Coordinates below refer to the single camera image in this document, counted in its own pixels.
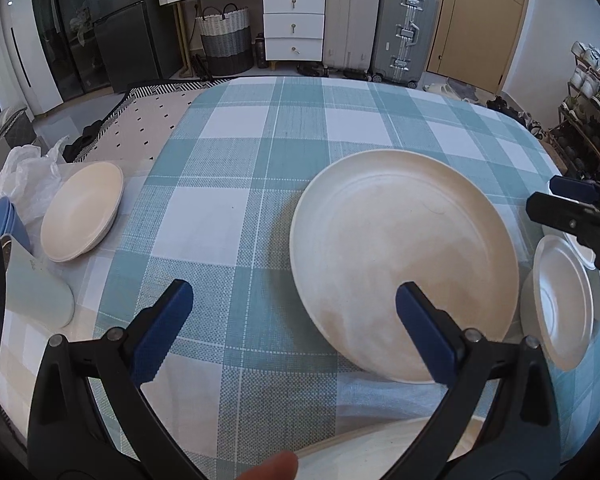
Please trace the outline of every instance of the desk leg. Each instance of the desk leg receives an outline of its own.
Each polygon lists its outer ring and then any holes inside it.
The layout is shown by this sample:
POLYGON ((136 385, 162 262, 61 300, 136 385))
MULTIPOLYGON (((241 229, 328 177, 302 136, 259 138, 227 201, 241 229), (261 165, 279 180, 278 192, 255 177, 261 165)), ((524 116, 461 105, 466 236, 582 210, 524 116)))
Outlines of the desk leg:
POLYGON ((182 5, 180 2, 176 2, 173 7, 173 12, 176 18, 176 30, 178 31, 178 42, 180 43, 180 55, 182 56, 182 62, 184 69, 180 75, 186 77, 193 77, 193 68, 191 66, 191 58, 189 56, 189 41, 187 38, 187 27, 184 24, 184 13, 182 12, 182 5))

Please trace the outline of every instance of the silver suitcase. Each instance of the silver suitcase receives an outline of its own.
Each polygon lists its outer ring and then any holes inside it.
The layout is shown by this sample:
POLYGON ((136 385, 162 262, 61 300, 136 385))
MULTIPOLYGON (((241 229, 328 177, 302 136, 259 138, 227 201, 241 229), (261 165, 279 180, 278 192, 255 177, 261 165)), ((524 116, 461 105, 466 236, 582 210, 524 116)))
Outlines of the silver suitcase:
POLYGON ((438 0, 380 0, 373 81, 416 88, 429 55, 438 0))
POLYGON ((374 46, 378 0, 326 0, 322 63, 366 72, 374 46))

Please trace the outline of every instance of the clear plastic bag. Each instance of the clear plastic bag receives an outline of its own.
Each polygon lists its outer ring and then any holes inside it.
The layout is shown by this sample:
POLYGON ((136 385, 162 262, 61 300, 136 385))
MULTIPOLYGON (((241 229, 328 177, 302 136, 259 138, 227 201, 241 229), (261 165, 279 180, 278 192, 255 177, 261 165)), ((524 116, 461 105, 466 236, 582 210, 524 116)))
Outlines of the clear plastic bag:
POLYGON ((62 186, 58 164, 64 164, 60 150, 67 139, 58 140, 45 156, 32 144, 17 146, 7 155, 0 170, 0 198, 9 197, 25 226, 45 215, 62 186))

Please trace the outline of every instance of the human hand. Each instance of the human hand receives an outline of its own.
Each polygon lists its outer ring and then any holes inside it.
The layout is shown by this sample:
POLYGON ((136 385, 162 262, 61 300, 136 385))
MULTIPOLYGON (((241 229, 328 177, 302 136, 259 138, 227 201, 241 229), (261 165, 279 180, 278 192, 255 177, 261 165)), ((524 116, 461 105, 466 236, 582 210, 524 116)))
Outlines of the human hand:
POLYGON ((236 480, 294 480, 298 472, 298 457, 291 451, 267 458, 262 464, 242 473, 236 480))

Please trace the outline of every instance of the blue gripper pad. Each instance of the blue gripper pad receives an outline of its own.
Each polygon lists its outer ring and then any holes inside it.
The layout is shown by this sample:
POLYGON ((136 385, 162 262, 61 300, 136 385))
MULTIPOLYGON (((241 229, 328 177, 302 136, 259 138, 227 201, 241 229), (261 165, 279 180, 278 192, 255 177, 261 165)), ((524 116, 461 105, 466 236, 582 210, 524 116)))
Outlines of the blue gripper pad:
POLYGON ((416 298, 406 283, 399 286, 395 293, 395 309, 433 380, 451 387, 458 370, 456 353, 433 318, 435 307, 419 288, 417 292, 421 298, 416 298))
POLYGON ((593 184, 559 175, 551 178, 549 189, 554 195, 571 198, 585 204, 594 204, 599 198, 596 187, 593 184))
POLYGON ((177 288, 170 295, 164 294, 160 297, 152 308, 160 307, 160 313, 134 349, 129 374, 136 388, 154 380, 171 345, 189 317, 193 308, 191 285, 178 282, 177 288))

